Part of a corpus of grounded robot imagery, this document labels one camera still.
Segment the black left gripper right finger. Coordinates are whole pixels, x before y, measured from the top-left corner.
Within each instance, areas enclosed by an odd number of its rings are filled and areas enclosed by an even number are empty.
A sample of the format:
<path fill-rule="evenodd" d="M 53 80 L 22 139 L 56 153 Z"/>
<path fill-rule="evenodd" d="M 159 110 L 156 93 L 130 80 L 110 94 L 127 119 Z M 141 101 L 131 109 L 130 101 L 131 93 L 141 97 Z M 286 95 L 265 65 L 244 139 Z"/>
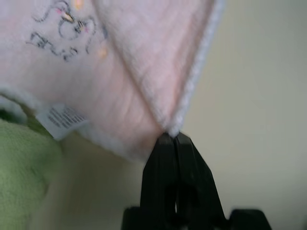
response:
<path fill-rule="evenodd" d="M 225 230 L 227 220 L 212 172 L 190 137 L 176 137 L 177 213 L 189 230 Z"/>

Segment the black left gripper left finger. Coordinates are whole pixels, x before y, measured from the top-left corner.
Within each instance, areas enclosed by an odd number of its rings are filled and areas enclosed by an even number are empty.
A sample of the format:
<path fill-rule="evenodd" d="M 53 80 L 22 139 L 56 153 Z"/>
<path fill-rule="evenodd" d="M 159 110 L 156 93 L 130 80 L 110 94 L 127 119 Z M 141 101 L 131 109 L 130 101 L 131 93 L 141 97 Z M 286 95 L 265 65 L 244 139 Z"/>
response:
<path fill-rule="evenodd" d="M 141 211 L 153 230 L 177 230 L 178 169 L 174 139 L 160 136 L 142 175 Z"/>

